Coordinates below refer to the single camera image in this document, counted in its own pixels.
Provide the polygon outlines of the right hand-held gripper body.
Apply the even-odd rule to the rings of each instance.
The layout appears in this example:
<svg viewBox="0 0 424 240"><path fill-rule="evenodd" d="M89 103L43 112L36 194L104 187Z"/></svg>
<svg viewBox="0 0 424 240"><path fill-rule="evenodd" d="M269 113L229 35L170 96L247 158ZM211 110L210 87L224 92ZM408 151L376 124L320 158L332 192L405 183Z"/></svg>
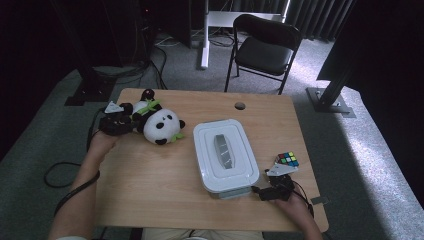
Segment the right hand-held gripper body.
<svg viewBox="0 0 424 240"><path fill-rule="evenodd" d="M279 194L279 199L284 201L289 199L291 192L294 190L294 183L290 174L297 170L297 167L286 164L274 164L266 171L272 188Z"/></svg>

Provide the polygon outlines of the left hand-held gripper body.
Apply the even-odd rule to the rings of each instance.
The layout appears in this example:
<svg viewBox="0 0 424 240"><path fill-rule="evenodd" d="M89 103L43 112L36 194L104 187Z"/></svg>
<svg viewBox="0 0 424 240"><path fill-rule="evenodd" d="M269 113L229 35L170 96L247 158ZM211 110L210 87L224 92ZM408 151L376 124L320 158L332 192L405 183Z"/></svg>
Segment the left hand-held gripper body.
<svg viewBox="0 0 424 240"><path fill-rule="evenodd" d="M99 129L110 136L119 136L131 131L131 104L117 105L111 101L104 110L105 116L100 119Z"/></svg>

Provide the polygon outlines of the clear grey storage box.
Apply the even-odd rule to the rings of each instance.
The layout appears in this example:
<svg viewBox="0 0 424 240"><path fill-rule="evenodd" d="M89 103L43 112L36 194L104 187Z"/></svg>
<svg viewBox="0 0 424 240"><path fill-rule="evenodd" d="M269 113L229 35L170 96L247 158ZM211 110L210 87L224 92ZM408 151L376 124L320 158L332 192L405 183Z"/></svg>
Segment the clear grey storage box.
<svg viewBox="0 0 424 240"><path fill-rule="evenodd" d="M232 188L218 188L208 189L208 193L216 199L233 199L242 196L247 196L253 191L252 185L232 187Z"/></svg>

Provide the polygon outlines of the panda plush toy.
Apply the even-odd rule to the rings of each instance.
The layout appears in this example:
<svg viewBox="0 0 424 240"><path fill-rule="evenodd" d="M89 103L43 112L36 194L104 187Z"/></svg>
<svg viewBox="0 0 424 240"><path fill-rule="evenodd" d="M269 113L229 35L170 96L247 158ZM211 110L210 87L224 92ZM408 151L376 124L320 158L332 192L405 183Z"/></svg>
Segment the panda plush toy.
<svg viewBox="0 0 424 240"><path fill-rule="evenodd" d="M140 100L130 104L131 115L138 117L131 124L137 124L136 132L142 134L147 141L165 145L183 137L181 130L185 127L185 122L174 111L161 106L153 89L144 90Z"/></svg>

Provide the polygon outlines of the colourful puzzle cube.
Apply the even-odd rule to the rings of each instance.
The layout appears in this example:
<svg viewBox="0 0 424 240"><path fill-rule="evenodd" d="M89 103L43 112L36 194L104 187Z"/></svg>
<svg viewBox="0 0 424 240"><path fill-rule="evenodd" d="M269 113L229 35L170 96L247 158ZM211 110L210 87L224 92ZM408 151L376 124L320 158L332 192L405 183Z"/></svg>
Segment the colourful puzzle cube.
<svg viewBox="0 0 424 240"><path fill-rule="evenodd" d="M279 153L275 158L275 163L276 164L288 165L288 166L291 166L291 167L298 167L299 166L298 159L296 158L296 156L294 155L294 153L292 151Z"/></svg>

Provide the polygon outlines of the white storage box lid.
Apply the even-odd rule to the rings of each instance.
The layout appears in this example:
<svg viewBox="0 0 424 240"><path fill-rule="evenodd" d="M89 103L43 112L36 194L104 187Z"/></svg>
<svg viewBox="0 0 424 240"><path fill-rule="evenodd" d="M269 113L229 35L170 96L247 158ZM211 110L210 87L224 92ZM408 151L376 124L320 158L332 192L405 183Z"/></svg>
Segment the white storage box lid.
<svg viewBox="0 0 424 240"><path fill-rule="evenodd" d="M255 185L260 171L241 123L235 119L198 124L194 145L205 189Z"/></svg>

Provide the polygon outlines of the person's right hand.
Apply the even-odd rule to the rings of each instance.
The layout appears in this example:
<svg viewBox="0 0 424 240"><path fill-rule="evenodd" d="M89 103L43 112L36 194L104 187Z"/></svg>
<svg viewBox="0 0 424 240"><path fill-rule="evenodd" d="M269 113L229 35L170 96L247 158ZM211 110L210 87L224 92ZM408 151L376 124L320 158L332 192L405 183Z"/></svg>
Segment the person's right hand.
<svg viewBox="0 0 424 240"><path fill-rule="evenodd" d="M293 221L312 217L304 199L296 194L292 194L287 201L277 199L272 200L272 203Z"/></svg>

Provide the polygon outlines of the person's left hand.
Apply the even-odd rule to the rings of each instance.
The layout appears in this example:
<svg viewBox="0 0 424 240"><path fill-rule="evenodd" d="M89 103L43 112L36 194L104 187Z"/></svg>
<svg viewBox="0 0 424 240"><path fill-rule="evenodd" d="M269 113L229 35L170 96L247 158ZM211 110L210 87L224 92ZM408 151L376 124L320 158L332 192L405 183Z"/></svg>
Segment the person's left hand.
<svg viewBox="0 0 424 240"><path fill-rule="evenodd" d="M119 139L119 136L110 136L103 131L97 131L91 138L87 156L94 159L103 158Z"/></svg>

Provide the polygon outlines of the dark equipment tower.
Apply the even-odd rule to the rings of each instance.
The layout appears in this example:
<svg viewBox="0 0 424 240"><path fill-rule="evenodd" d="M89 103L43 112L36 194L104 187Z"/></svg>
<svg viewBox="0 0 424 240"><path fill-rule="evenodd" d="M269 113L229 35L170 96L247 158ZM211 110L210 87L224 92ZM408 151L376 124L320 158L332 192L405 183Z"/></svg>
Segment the dark equipment tower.
<svg viewBox="0 0 424 240"><path fill-rule="evenodd" d="M150 61L156 28L152 0L133 0L136 25L136 51L134 58L143 63Z"/></svg>

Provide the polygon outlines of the black stand with metal base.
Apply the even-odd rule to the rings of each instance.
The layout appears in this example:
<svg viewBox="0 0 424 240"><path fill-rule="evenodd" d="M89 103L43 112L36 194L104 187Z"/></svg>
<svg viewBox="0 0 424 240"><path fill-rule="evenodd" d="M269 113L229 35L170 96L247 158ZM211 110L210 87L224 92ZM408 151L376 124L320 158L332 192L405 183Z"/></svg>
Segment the black stand with metal base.
<svg viewBox="0 0 424 240"><path fill-rule="evenodd" d="M341 91L349 80L351 73L351 70L344 70L326 88L308 87L306 89L309 100L316 112L340 113L344 118L356 117L353 108L348 107L341 96Z"/></svg>

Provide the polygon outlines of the black folding chair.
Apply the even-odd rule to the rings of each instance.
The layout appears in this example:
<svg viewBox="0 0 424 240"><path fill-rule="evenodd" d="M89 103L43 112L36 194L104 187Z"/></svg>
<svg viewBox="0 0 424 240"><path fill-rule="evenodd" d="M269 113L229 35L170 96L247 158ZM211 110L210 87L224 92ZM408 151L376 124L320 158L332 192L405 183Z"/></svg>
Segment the black folding chair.
<svg viewBox="0 0 424 240"><path fill-rule="evenodd" d="M301 32L286 23L242 14L233 22L233 37L224 91L228 91L236 65L237 77L245 71L280 82L281 95L302 41Z"/></svg>

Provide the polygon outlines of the dark curtain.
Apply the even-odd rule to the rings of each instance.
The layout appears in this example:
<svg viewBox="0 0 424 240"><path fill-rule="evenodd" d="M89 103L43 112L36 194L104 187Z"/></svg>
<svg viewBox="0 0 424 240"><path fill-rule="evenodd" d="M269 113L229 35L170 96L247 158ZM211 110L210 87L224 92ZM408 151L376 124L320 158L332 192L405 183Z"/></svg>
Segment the dark curtain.
<svg viewBox="0 0 424 240"><path fill-rule="evenodd" d="M249 13L295 26L305 39L333 41L356 0L205 0L205 35L209 28L231 28Z"/></svg>

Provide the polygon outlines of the white desk frame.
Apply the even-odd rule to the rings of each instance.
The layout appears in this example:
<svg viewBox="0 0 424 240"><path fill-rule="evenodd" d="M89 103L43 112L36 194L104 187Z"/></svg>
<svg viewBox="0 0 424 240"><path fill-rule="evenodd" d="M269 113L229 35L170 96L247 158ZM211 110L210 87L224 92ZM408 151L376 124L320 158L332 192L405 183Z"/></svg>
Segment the white desk frame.
<svg viewBox="0 0 424 240"><path fill-rule="evenodd" d="M233 21L240 15L246 14L246 11L211 11L209 9L209 1L204 0L204 24L203 24L203 44L202 44L202 54L201 54L201 64L202 69L207 69L209 66L209 50L210 50L210 41L209 41L209 28L218 27L218 28L231 28ZM291 0L284 0L283 7L280 13L262 13L262 12L250 12L250 15L254 15L260 18L279 21L284 23L286 21L286 16Z"/></svg>

